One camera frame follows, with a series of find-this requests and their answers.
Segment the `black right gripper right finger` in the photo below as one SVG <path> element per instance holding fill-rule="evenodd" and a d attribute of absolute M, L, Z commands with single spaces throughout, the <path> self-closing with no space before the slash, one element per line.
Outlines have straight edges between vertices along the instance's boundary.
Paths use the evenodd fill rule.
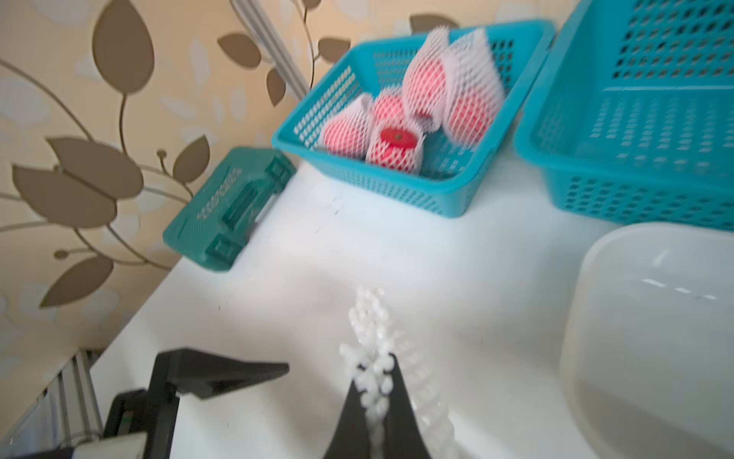
<path fill-rule="evenodd" d="M 325 458 L 428 458 L 408 390 L 396 356 L 386 373 L 393 383 L 376 405 L 361 403 L 365 391 L 350 384 Z"/>

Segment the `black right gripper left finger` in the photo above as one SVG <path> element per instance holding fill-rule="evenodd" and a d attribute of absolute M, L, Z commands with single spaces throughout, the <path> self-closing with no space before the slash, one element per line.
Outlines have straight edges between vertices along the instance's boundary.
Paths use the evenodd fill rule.
<path fill-rule="evenodd" d="M 276 380 L 289 371 L 288 363 L 238 361 L 192 348 L 160 353 L 143 406 L 145 457 L 170 455 L 181 395 L 207 400 Z"/>

